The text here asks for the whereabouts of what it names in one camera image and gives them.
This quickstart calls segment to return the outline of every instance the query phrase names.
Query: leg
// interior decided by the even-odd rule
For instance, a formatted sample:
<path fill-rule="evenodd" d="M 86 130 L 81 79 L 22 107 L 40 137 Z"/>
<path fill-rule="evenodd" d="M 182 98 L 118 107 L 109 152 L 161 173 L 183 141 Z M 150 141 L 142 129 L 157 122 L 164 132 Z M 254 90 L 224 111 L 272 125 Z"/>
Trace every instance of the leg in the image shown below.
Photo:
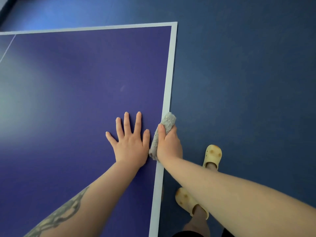
<path fill-rule="evenodd" d="M 210 237 L 210 229 L 206 223 L 207 214 L 198 204 L 193 208 L 193 217 L 189 223 L 187 223 L 183 231 L 194 231 L 202 235 L 203 237 Z"/>

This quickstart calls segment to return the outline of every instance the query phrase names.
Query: left hand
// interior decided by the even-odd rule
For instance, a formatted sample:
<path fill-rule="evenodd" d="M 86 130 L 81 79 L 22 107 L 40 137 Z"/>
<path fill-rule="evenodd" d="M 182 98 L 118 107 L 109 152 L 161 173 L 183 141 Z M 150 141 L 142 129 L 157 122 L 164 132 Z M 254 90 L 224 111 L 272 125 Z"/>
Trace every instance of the left hand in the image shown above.
<path fill-rule="evenodd" d="M 142 114 L 136 115 L 134 133 L 131 131 L 130 116 L 128 112 L 124 114 L 124 132 L 122 129 L 121 119 L 116 118 L 116 132 L 118 142 L 106 132 L 106 138 L 113 147 L 116 162 L 127 161 L 135 164 L 138 168 L 142 167 L 147 160 L 149 152 L 149 130 L 145 130 L 143 141 L 141 140 Z"/>

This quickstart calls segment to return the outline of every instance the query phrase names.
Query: right hand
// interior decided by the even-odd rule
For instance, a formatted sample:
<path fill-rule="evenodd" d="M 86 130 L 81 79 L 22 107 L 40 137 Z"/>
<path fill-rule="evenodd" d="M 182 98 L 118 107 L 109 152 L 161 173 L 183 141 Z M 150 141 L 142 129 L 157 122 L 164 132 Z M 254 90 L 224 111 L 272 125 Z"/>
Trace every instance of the right hand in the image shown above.
<path fill-rule="evenodd" d="M 165 158 L 183 158 L 182 146 L 175 125 L 167 135 L 165 127 L 162 124 L 158 125 L 157 157 L 160 162 Z"/>

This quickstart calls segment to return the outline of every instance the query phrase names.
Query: gray rag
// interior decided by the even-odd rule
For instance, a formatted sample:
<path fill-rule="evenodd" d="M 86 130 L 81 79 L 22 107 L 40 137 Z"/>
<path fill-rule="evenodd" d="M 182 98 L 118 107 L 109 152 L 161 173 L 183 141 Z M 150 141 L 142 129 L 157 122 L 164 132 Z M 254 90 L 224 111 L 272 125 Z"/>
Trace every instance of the gray rag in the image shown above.
<path fill-rule="evenodd" d="M 161 120 L 160 124 L 163 124 L 165 129 L 166 129 L 166 134 L 169 133 L 169 131 L 171 131 L 171 128 L 174 126 L 176 122 L 176 117 L 171 113 L 168 112 L 164 118 Z M 149 156 L 153 159 L 153 160 L 158 160 L 157 158 L 157 147 L 158 147 L 158 127 L 155 131 L 155 135 L 153 138 L 153 142 L 151 143 L 151 147 L 149 150 Z"/>

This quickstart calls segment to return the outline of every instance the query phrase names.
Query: ping pong table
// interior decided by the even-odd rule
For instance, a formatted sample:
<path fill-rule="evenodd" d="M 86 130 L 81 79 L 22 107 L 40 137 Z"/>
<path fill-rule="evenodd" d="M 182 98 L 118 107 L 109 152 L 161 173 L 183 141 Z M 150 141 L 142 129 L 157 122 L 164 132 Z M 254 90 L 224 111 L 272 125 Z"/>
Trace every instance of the ping pong table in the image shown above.
<path fill-rule="evenodd" d="M 25 235 L 102 175 L 125 111 L 153 137 L 176 34 L 176 22 L 0 33 L 0 236 Z M 102 236 L 157 236 L 162 178 L 148 159 Z"/>

